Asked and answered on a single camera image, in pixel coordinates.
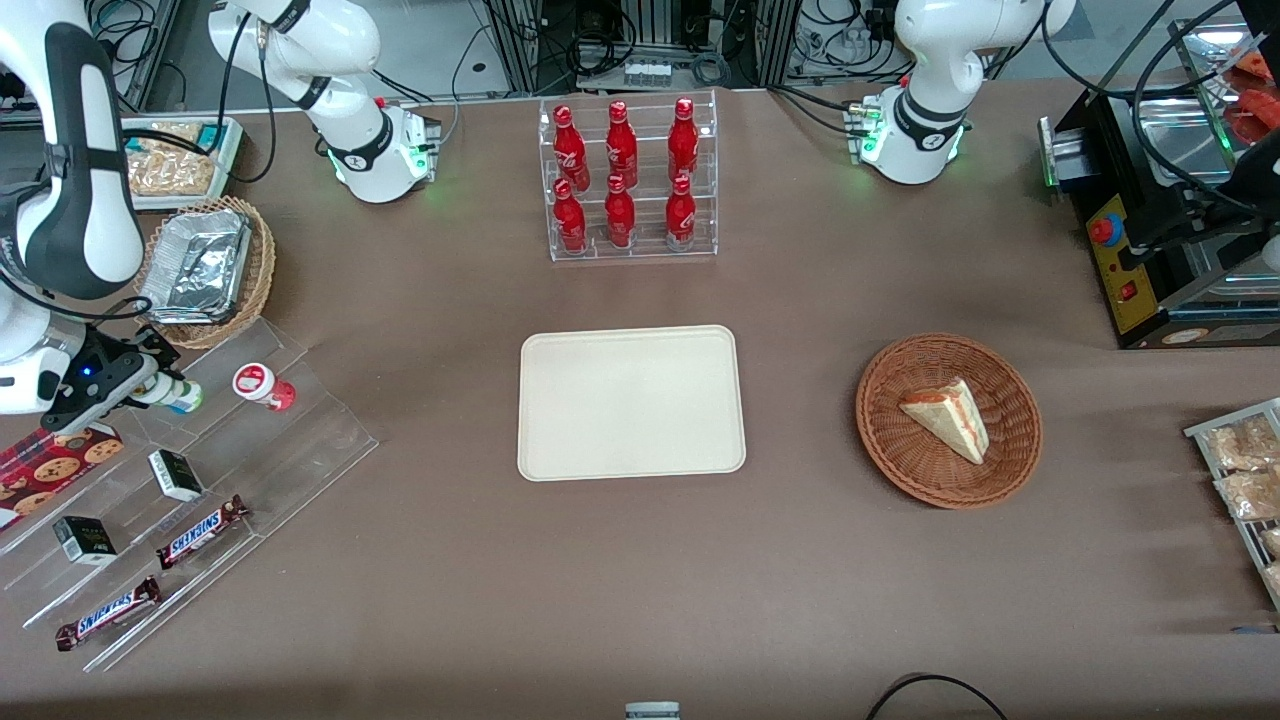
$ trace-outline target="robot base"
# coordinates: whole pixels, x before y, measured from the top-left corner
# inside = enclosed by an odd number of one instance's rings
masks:
[[[360,172],[343,168],[329,154],[338,179],[365,202],[390,202],[420,182],[435,179],[440,124],[403,108],[385,108],[383,113],[392,120],[392,142],[371,168]]]
[[[881,95],[868,95],[860,117],[845,113],[847,129],[869,133],[850,138],[849,152],[854,164],[870,165],[893,182],[924,184],[942,174],[947,163],[955,159],[964,131],[957,131],[950,141],[943,140],[934,150],[920,150],[893,115],[893,105],[902,92],[901,87],[891,87]]]

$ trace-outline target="brown tablecloth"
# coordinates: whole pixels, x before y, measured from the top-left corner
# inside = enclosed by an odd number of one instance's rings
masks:
[[[383,446],[110,673],[4,610],[0,715],[836,719],[938,671],[1010,716],[1275,716],[1280,643],[1228,634],[1267,600],[1180,430],[1280,395],[1277,354],[1115,350],[1039,179],[1036,120],[1075,94],[992,83],[943,177],[899,187],[773,96],[721,92],[719,258],[611,268],[547,258],[536,101],[467,106],[439,181],[387,206],[282,117],[242,193],[279,246],[266,315]],[[265,118],[243,122],[255,164]],[[520,477],[526,337],[699,323],[737,337],[742,470]],[[923,506],[856,439],[863,365],[923,331],[1037,393],[1044,457],[1001,506]],[[916,687],[884,716],[975,702]]]

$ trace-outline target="black machine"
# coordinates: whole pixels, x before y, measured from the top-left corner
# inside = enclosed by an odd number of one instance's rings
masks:
[[[1193,29],[1280,31],[1275,0],[1238,5],[1244,23],[1185,28],[1184,60],[1196,42],[1212,46]],[[1260,51],[1280,70],[1280,38]],[[1213,58],[1201,59],[1211,69]],[[1280,345],[1280,131],[1252,145],[1238,137],[1222,119],[1236,97],[1217,79],[1146,88],[1137,118],[1133,94],[1119,95],[1087,91],[1056,128],[1042,120],[1041,140],[1046,179],[1089,236],[1120,346]]]

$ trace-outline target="coca-cola bottle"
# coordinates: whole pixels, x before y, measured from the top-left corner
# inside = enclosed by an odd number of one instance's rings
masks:
[[[698,127],[694,124],[694,101],[689,97],[676,100],[676,122],[667,136],[667,174],[672,182],[681,173],[694,177],[698,169]]]
[[[556,191],[552,214],[556,215],[561,245],[564,246],[564,252],[581,255],[586,252],[586,215],[582,213],[582,204],[573,197],[573,187],[567,179],[556,178],[552,187]]]
[[[609,173],[622,176],[628,188],[635,187],[640,174],[636,131],[627,120],[627,104],[621,100],[609,102],[609,135],[604,147],[609,152]]]
[[[604,199],[604,214],[609,222],[609,242],[620,250],[631,247],[636,234],[636,204],[627,192],[627,183],[620,173],[609,176],[609,196]]]
[[[586,192],[591,187],[591,173],[586,169],[582,133],[573,127],[573,111],[567,105],[558,105],[552,117],[556,119],[556,164],[561,176],[573,183],[576,192]]]
[[[689,176],[681,174],[671,183],[667,199],[667,247],[684,252],[694,243],[694,213],[698,210],[689,195]]]

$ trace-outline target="cookie package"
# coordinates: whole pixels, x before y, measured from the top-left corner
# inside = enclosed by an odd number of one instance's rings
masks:
[[[1275,468],[1231,473],[1213,484],[1233,516],[1251,521],[1280,518],[1280,479]]]
[[[1280,462],[1280,438],[1263,415],[1206,430],[1204,445],[1224,470],[1261,470]]]
[[[119,433],[93,423],[70,436],[38,429],[0,452],[0,533],[123,448]]]

